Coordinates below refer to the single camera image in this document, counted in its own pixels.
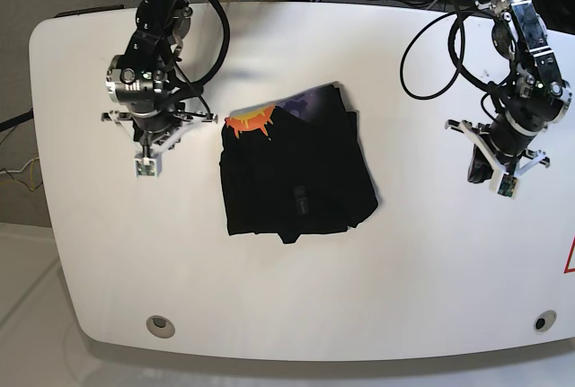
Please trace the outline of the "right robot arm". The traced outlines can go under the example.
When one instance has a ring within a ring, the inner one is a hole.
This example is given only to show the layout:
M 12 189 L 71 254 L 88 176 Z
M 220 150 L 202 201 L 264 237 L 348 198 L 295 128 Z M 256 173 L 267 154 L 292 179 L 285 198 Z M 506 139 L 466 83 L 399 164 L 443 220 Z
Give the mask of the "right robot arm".
M 194 119 L 216 119 L 203 90 L 225 61 L 231 31 L 219 0 L 206 1 L 221 21 L 223 39 L 215 63 L 197 81 L 179 66 L 190 28 L 190 0 L 143 0 L 125 52 L 111 61 L 106 74 L 109 95 L 126 108 L 121 117 L 132 123 L 134 140 L 145 149 L 164 144 Z

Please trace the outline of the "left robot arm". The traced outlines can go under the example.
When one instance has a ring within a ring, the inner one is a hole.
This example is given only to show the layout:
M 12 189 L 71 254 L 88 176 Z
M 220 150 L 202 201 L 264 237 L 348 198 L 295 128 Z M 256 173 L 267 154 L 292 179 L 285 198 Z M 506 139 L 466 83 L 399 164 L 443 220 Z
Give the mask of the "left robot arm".
M 571 105 L 571 88 L 562 78 L 559 65 L 547 40 L 544 21 L 532 0 L 475 0 L 477 12 L 493 20 L 491 40 L 509 62 L 509 74 L 499 83 L 484 83 L 464 66 L 464 22 L 474 13 L 459 5 L 450 28 L 448 53 L 462 76 L 491 100 L 495 116 L 488 125 L 450 120 L 447 126 L 470 133 L 472 160 L 467 179 L 472 184 L 492 180 L 501 171 L 503 180 L 515 181 L 522 158 L 531 161 L 530 143 L 549 125 L 562 120 Z

